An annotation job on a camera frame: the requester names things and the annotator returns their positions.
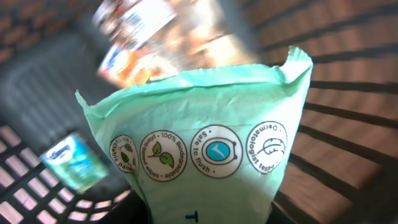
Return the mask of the green wipes packet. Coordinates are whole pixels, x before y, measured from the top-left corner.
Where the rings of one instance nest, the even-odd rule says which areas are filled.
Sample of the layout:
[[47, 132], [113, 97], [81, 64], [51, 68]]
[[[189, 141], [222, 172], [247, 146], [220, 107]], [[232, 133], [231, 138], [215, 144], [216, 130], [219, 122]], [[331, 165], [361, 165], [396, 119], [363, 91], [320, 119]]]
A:
[[151, 223], [265, 223], [282, 183], [313, 61], [197, 69], [90, 106], [91, 133]]

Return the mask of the orange tissue packet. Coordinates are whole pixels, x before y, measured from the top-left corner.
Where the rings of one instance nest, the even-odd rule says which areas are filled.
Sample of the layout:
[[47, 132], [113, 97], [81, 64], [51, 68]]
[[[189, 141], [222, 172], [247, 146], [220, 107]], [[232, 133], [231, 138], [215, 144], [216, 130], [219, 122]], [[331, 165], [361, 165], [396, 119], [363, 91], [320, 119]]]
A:
[[147, 64], [148, 56], [150, 53], [146, 49], [132, 50], [114, 44], [101, 62], [97, 74], [119, 88], [143, 85], [153, 74], [157, 74]]

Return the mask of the clear bread bag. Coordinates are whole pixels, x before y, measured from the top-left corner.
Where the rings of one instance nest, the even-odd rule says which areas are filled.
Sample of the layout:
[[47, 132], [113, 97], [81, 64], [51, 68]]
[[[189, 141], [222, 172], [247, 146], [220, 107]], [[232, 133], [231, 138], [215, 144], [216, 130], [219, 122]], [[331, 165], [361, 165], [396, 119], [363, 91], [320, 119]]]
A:
[[186, 70], [259, 62], [233, 1], [103, 1], [93, 24], [112, 45], [149, 51], [147, 64], [157, 74], [147, 83]]

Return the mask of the teal tissue packet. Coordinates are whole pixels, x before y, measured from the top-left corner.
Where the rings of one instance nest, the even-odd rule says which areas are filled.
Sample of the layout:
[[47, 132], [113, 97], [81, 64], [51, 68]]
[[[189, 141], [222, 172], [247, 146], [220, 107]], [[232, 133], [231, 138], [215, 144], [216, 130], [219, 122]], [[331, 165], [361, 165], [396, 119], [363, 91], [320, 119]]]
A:
[[79, 193], [109, 174], [108, 167], [76, 132], [53, 144], [40, 155], [40, 160], [63, 184]]

